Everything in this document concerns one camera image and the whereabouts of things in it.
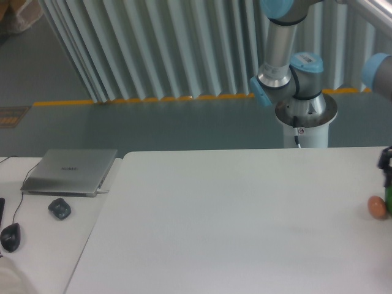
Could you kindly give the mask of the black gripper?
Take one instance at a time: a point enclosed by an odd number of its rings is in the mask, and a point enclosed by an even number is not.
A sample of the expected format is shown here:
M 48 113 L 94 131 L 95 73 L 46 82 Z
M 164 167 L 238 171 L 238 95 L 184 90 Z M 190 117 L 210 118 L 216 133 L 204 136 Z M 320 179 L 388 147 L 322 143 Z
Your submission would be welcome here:
M 391 147 L 387 147 L 382 150 L 380 154 L 377 167 L 383 171 L 385 177 L 384 186 L 390 187 L 392 183 L 392 173 L 391 173 Z

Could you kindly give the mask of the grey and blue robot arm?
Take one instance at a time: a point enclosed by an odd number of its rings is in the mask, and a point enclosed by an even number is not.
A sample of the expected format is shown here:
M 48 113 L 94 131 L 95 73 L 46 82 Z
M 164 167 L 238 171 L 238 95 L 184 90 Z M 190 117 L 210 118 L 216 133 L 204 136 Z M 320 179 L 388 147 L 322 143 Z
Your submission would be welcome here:
M 322 94 L 323 59 L 311 52 L 292 53 L 298 25 L 322 1 L 260 1 L 269 19 L 266 53 L 251 91 L 264 106 L 275 106 L 285 148 L 327 148 L 337 103 Z M 391 37 L 391 1 L 336 1 L 356 10 Z M 362 82 L 391 101 L 391 55 L 377 53 L 363 66 Z

